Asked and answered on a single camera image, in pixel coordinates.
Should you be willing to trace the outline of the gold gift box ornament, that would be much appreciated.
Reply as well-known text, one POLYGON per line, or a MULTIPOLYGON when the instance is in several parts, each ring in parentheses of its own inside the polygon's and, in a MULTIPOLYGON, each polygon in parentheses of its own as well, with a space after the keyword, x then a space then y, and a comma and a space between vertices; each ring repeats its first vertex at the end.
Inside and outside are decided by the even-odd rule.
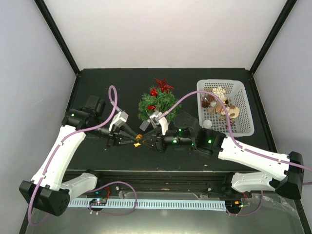
POLYGON ((141 145, 141 143, 140 143, 140 140, 143 138, 143 135, 142 134, 138 134, 137 136, 136 136, 136 143, 134 143, 134 146, 137 148, 137 147, 139 147, 140 145, 141 145))

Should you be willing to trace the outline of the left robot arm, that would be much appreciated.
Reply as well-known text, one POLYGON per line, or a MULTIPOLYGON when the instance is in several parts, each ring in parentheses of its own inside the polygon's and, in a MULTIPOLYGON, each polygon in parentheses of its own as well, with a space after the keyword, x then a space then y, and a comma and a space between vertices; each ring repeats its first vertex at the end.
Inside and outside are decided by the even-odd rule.
POLYGON ((34 208, 46 212, 47 215, 60 216, 78 196, 84 193, 98 195, 115 184, 105 184, 98 178, 99 174, 93 171, 84 172, 72 180, 62 182, 65 171, 87 132, 100 137, 109 136, 103 133, 104 126, 110 119, 116 119, 122 114, 115 114, 117 97, 110 98, 110 102, 113 109, 102 123, 98 122, 98 117, 103 113, 105 101, 97 97, 89 100, 89 106, 66 112, 58 138, 45 162, 30 181, 24 180, 19 186, 20 193, 28 202, 27 218, 30 224, 34 225, 31 219, 34 208))

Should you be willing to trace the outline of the red santa ornament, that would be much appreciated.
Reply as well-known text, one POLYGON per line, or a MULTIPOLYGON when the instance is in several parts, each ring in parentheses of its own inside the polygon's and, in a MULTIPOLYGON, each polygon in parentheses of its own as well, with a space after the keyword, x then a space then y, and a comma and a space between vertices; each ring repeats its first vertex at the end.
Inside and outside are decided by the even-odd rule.
POLYGON ((154 106, 154 105, 149 105, 149 106, 147 107, 147 109, 148 109, 148 110, 155 110, 155 109, 156 109, 156 106, 154 106))

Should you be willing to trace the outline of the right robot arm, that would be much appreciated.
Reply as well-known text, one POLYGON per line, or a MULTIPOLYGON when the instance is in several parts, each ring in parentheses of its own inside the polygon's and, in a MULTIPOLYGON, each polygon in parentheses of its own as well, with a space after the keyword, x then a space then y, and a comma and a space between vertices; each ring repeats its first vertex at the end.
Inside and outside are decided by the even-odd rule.
POLYGON ((162 118, 160 126, 137 140, 150 149, 163 153, 168 146, 185 146, 203 155, 232 161, 253 168, 253 173, 234 173, 222 183, 222 192, 234 196, 237 192, 272 191, 292 200, 299 200, 303 187, 303 159, 297 152, 279 154, 236 141, 224 133, 204 129, 198 119, 183 112, 173 120, 169 130, 162 118))

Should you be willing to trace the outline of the string light with white balls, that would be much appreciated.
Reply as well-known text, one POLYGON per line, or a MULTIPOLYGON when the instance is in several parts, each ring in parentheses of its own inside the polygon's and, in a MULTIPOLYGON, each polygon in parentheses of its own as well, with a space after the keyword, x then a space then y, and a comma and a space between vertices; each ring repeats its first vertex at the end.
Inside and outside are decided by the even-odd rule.
POLYGON ((151 123, 150 119, 148 118, 147 120, 144 120, 144 121, 142 122, 142 124, 140 125, 139 128, 140 128, 142 131, 145 131, 145 130, 147 129, 147 127, 148 127, 150 124, 152 124, 152 123, 151 123))

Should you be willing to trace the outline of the small green christmas tree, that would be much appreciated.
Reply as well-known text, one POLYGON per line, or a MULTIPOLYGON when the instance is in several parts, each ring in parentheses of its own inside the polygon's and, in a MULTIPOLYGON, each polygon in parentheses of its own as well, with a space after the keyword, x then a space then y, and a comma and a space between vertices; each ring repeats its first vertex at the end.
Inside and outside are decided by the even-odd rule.
POLYGON ((178 98, 174 96, 174 94, 169 91, 169 93, 161 92, 157 87, 150 87, 149 91, 142 94, 141 99, 138 103, 138 118, 142 121, 147 120, 149 116, 155 111, 158 110, 162 113, 168 111, 174 104, 176 104, 178 98), (153 97, 150 95, 150 91, 156 88, 158 90, 158 96, 153 97), (148 110, 147 107, 149 105, 156 106, 155 110, 148 110))

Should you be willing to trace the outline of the red star ornament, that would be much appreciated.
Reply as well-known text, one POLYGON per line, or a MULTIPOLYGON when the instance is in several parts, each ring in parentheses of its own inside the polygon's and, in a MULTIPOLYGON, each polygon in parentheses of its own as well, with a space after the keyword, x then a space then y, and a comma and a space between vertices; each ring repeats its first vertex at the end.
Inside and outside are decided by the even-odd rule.
POLYGON ((166 92, 169 93, 170 90, 173 90, 174 87, 170 86, 167 82, 166 79, 164 78, 163 80, 159 80, 157 78, 154 78, 154 80, 157 82, 158 86, 157 88, 161 90, 161 92, 166 92))

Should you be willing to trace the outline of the red gift box ornament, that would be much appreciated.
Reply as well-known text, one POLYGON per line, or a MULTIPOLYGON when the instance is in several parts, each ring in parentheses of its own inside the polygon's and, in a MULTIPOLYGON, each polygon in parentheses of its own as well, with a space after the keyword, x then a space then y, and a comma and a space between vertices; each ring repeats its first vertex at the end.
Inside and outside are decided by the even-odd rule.
POLYGON ((153 88, 150 91, 150 95, 156 98, 158 96, 158 90, 156 88, 153 88))

